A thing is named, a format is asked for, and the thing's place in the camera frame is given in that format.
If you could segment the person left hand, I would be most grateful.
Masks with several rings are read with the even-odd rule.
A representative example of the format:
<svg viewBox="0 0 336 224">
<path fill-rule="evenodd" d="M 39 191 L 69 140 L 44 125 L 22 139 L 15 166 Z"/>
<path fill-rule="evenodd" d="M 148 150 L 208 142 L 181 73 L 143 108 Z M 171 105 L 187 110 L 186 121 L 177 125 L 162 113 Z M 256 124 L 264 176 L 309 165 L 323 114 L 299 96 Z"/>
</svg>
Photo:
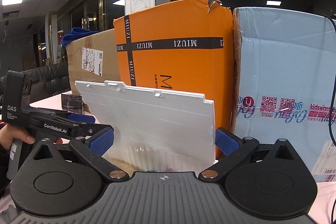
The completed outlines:
<svg viewBox="0 0 336 224">
<path fill-rule="evenodd" d="M 25 128 L 12 126 L 10 124 L 6 124 L 0 130 L 0 144 L 1 146 L 9 150 L 11 145 L 15 139 L 21 140 L 27 144 L 34 144 L 35 138 L 31 136 Z"/>
</svg>

